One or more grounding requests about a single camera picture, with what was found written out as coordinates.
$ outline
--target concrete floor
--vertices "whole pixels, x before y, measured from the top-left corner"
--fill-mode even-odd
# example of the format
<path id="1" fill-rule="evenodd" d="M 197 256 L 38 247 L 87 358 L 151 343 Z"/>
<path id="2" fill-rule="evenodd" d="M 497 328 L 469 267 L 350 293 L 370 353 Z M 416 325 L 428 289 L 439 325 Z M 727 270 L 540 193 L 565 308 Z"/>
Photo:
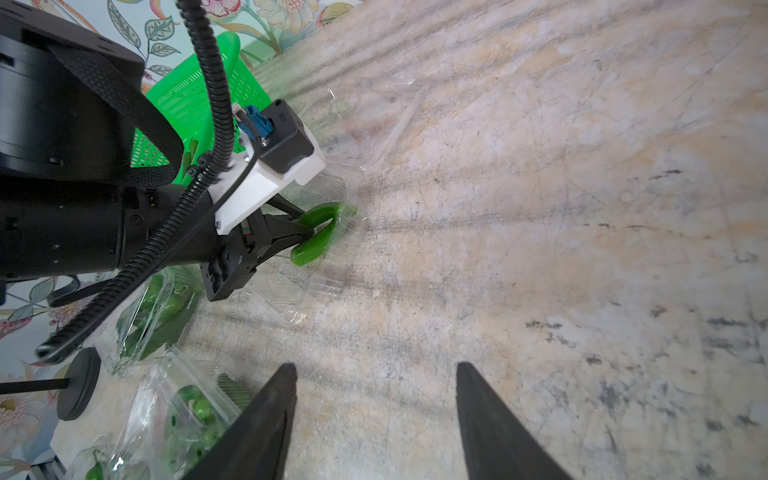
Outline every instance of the concrete floor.
<path id="1" fill-rule="evenodd" d="M 575 478 L 765 478 L 767 45 L 740 0 L 354 8 L 256 71 L 299 105 L 429 86 L 345 293 L 298 326 L 206 303 L 186 349 L 296 363 L 287 478 L 466 478 L 461 360 Z"/>

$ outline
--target leaf pattern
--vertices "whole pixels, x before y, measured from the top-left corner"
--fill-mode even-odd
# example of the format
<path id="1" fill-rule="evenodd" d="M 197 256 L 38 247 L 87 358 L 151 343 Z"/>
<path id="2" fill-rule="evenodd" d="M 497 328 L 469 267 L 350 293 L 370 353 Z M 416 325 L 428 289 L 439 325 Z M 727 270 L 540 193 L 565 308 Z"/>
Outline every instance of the leaf pattern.
<path id="1" fill-rule="evenodd" d="M 112 0 L 107 0 L 107 10 L 109 12 L 109 19 L 112 20 L 114 27 L 118 30 L 120 35 L 125 38 L 128 43 L 136 48 L 141 46 L 141 39 L 136 31 L 126 22 L 123 15 L 118 11 L 118 8 L 114 6 Z"/>
<path id="2" fill-rule="evenodd" d="M 156 73 L 158 75 L 163 75 L 163 76 L 165 76 L 165 75 L 167 75 L 167 74 L 169 74 L 169 73 L 171 73 L 173 71 L 173 68 L 166 67 L 165 65 L 152 65 L 151 67 L 149 67 L 149 69 L 151 71 L 153 71 L 154 73 Z"/>
<path id="3" fill-rule="evenodd" d="M 167 40 L 174 36 L 174 19 L 157 18 L 155 20 L 147 20 L 144 24 L 144 33 L 147 34 L 147 38 L 153 41 Z"/>
<path id="4" fill-rule="evenodd" d="M 55 278 L 47 278 L 41 281 L 29 290 L 29 301 L 32 303 L 42 302 L 53 291 L 54 287 L 56 287 Z"/>
<path id="5" fill-rule="evenodd" d="M 158 42 L 154 45 L 152 45 L 152 49 L 150 50 L 150 53 L 153 55 L 157 55 L 158 57 L 167 57 L 170 54 L 173 53 L 181 53 L 176 48 L 171 47 L 170 45 L 166 45 L 164 43 Z"/>
<path id="6" fill-rule="evenodd" d="M 32 305 L 27 304 L 21 308 L 16 309 L 15 312 L 8 317 L 8 323 L 13 323 L 21 319 L 27 319 L 32 316 Z"/>
<path id="7" fill-rule="evenodd" d="M 219 22 L 215 18 L 211 18 L 211 20 L 213 20 L 214 23 L 216 25 L 219 25 L 221 28 L 225 28 L 226 30 L 229 30 L 229 31 L 234 31 L 235 33 L 250 35 L 251 37 L 254 37 L 256 40 L 265 44 L 267 47 L 273 47 L 272 44 L 270 43 L 270 40 L 267 37 L 265 37 L 263 33 L 256 30 L 254 27 L 251 27 L 250 25 L 245 25 L 242 23 L 224 23 L 224 22 Z"/>

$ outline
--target plastic clamshell container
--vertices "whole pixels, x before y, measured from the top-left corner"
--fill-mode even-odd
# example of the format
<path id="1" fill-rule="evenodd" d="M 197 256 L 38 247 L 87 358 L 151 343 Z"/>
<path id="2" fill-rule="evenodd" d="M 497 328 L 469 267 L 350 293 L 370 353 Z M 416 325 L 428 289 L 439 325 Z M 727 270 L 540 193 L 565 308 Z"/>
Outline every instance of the plastic clamshell container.
<path id="1" fill-rule="evenodd" d="M 139 291 L 102 330 L 106 342 L 101 344 L 110 345 L 102 361 L 112 375 L 163 356 L 176 345 L 205 294 L 200 269 L 194 265 L 167 266 L 144 282 Z"/>
<path id="2" fill-rule="evenodd" d="M 360 172 L 343 165 L 329 164 L 307 185 L 290 184 L 280 192 L 283 197 L 308 210 L 326 202 L 356 206 L 355 192 Z M 265 214 L 278 214 L 269 206 Z M 286 323 L 299 323 L 321 302 L 336 298 L 344 289 L 352 260 L 368 226 L 368 218 L 359 209 L 342 209 L 336 214 L 336 228 L 326 251 L 304 266 L 290 259 L 284 250 L 258 266 L 243 291 L 253 297 L 264 312 Z"/>
<path id="3" fill-rule="evenodd" d="M 81 450 L 74 457 L 72 463 L 67 466 L 67 473 L 62 480 L 85 480 L 86 478 L 98 477 L 96 472 L 101 472 L 101 478 L 108 478 L 104 474 L 104 470 L 107 468 L 112 449 L 111 446 L 96 445 Z"/>
<path id="4" fill-rule="evenodd" d="M 240 408 L 217 385 L 222 369 L 180 349 L 154 359 L 105 469 L 105 478 L 180 478 L 218 442 Z"/>
<path id="5" fill-rule="evenodd" d="M 368 170 L 389 155 L 425 95 L 412 78 L 350 78 L 316 90 L 297 112 L 330 163 Z"/>
<path id="6" fill-rule="evenodd" d="M 343 202 L 356 209 L 339 213 L 320 258 L 296 266 L 285 250 L 259 265 L 243 288 L 263 313 L 286 323 L 302 322 L 344 290 L 368 227 L 358 205 L 360 180 L 396 145 L 425 95 L 417 81 L 403 78 L 354 78 L 316 92 L 295 110 L 317 138 L 328 166 L 304 187 L 291 184 L 281 194 L 304 210 L 325 202 Z M 262 211 L 276 213 L 268 206 Z"/>

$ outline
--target wall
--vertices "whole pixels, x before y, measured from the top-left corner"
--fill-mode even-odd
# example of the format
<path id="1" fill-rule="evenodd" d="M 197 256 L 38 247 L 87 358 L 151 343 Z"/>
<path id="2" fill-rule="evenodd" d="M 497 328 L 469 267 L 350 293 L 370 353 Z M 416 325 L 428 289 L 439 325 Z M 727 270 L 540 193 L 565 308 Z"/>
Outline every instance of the wall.
<path id="1" fill-rule="evenodd" d="M 80 275 L 81 285 L 98 274 Z M 39 366 L 35 347 L 69 323 L 90 298 L 51 308 L 45 297 L 71 280 L 65 276 L 8 286 L 0 306 L 0 382 L 62 378 L 71 358 L 56 366 Z M 49 443 L 58 423 L 56 391 L 0 396 L 0 480 L 26 478 L 30 465 L 53 458 Z"/>
<path id="2" fill-rule="evenodd" d="M 192 55 L 192 45 L 171 0 L 22 0 L 66 18 L 136 51 L 147 66 L 142 91 Z M 322 28 L 359 0 L 203 0 L 218 35 L 235 31 L 247 65 L 272 58 L 310 32 Z"/>

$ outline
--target black cylindrical motor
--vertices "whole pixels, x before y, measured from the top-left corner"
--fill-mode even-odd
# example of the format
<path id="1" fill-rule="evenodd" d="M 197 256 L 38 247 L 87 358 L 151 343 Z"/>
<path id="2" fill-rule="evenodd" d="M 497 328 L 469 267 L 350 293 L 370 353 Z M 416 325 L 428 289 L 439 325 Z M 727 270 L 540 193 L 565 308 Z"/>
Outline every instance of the black cylindrical motor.
<path id="1" fill-rule="evenodd" d="M 0 174 L 116 183 L 135 128 L 67 71 L 48 46 L 94 51 L 137 90 L 136 54 L 63 18 L 0 2 Z"/>
<path id="2" fill-rule="evenodd" d="M 0 175 L 0 282 L 121 267 L 183 191 L 181 185 L 117 187 Z M 206 194 L 192 217 L 212 203 Z M 211 220 L 169 265 L 206 262 L 216 251 Z"/>

